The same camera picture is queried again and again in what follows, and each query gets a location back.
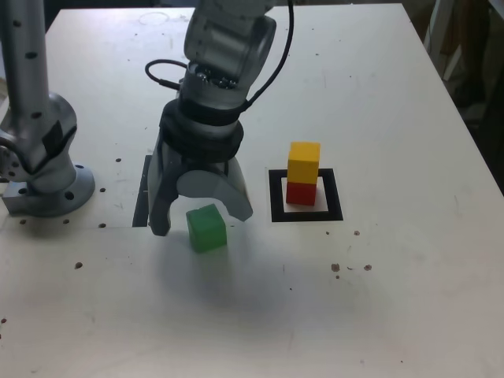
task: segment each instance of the gray metal robot arm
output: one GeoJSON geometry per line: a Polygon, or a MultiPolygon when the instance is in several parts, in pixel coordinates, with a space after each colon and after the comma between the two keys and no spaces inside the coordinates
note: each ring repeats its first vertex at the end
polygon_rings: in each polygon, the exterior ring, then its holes
{"type": "Polygon", "coordinates": [[[275,2],[201,0],[187,30],[185,54],[190,62],[181,85],[153,78],[151,64],[147,65],[151,79],[180,90],[161,115],[150,163],[150,226],[155,235],[168,233],[169,209],[179,195],[219,199],[241,221],[252,216],[235,158],[243,139],[239,116],[274,81],[287,59],[294,25],[291,0],[291,30],[282,60],[262,89],[247,100],[275,36],[276,22],[265,15],[275,2]]]}

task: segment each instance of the red cube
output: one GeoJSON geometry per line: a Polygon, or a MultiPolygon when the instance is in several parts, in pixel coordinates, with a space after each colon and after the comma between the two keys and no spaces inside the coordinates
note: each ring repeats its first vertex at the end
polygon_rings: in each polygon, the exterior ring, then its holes
{"type": "Polygon", "coordinates": [[[317,185],[312,183],[287,182],[286,203],[295,205],[315,206],[317,185]]]}

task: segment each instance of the black square marker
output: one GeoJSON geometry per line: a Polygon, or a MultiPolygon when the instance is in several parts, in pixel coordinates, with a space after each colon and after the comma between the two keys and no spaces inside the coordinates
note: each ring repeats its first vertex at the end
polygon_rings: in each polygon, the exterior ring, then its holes
{"type": "Polygon", "coordinates": [[[325,199],[328,211],[292,212],[284,211],[282,179],[287,177],[286,169],[269,170],[269,196],[271,198],[271,221],[276,222],[327,222],[342,221],[343,213],[339,204],[338,189],[332,169],[319,169],[318,176],[324,181],[325,199]]]}

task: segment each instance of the white table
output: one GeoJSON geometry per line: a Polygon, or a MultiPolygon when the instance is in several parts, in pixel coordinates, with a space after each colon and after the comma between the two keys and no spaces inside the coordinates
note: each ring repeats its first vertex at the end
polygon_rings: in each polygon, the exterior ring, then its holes
{"type": "MultiPolygon", "coordinates": [[[[271,15],[256,89],[287,35],[287,10],[271,15]]],[[[130,227],[175,96],[143,67],[182,58],[190,16],[63,11],[50,29],[50,86],[79,118],[71,155],[106,192],[69,224],[2,207],[1,377],[502,376],[504,200],[401,6],[297,9],[285,69],[243,115],[255,214],[226,217],[227,251],[191,252],[185,213],[209,200],[179,199],[167,238],[130,227]],[[267,169],[292,140],[322,142],[345,221],[271,223],[267,169]]]]}

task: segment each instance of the white square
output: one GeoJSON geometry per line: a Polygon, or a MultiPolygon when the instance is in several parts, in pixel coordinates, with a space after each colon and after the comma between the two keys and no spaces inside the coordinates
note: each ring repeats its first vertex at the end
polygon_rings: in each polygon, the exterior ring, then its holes
{"type": "Polygon", "coordinates": [[[324,180],[319,177],[317,180],[317,197],[315,198],[315,206],[293,205],[286,203],[287,196],[287,177],[282,177],[282,199],[283,211],[285,213],[319,213],[328,211],[328,201],[325,198],[324,180]]]}

